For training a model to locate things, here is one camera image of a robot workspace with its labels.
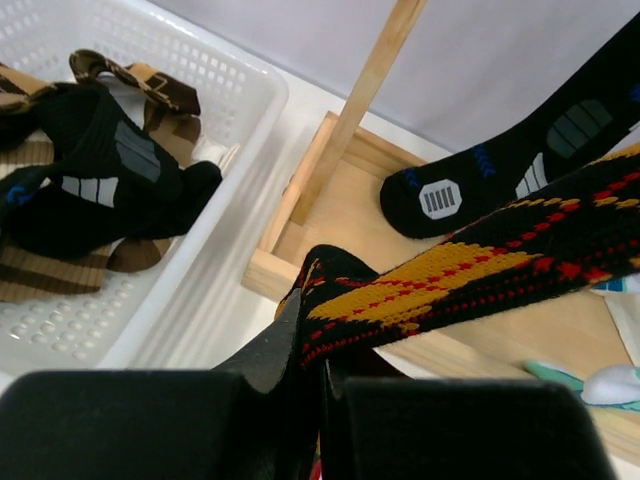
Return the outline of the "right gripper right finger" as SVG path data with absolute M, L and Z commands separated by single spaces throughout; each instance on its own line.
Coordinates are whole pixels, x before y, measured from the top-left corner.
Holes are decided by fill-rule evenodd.
M 412 379 L 372 350 L 322 364 L 326 479 L 612 479 L 586 408 L 557 383 Z

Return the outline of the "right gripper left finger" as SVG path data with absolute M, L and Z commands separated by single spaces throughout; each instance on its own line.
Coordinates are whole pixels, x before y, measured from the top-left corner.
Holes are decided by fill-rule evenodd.
M 39 371 L 1 397 L 5 479 L 304 479 L 316 424 L 296 406 L 300 296 L 210 370 Z

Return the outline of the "red yellow argyle sock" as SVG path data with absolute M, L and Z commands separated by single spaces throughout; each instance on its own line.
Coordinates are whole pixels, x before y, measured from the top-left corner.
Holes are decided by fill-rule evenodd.
M 306 369 L 342 350 L 382 346 L 638 270 L 633 145 L 383 273 L 339 247 L 313 247 L 292 285 L 301 296 L 293 358 Z

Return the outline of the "brown argyle sock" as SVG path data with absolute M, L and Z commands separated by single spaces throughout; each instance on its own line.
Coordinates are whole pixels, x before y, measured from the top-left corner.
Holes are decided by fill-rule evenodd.
M 195 88 L 146 63 L 122 66 L 90 49 L 78 49 L 68 63 L 78 85 L 95 85 L 106 74 L 139 91 L 146 99 L 177 114 L 198 116 L 201 106 Z M 27 73 L 1 65 L 1 115 L 24 115 L 46 98 L 60 94 L 65 82 L 47 82 Z

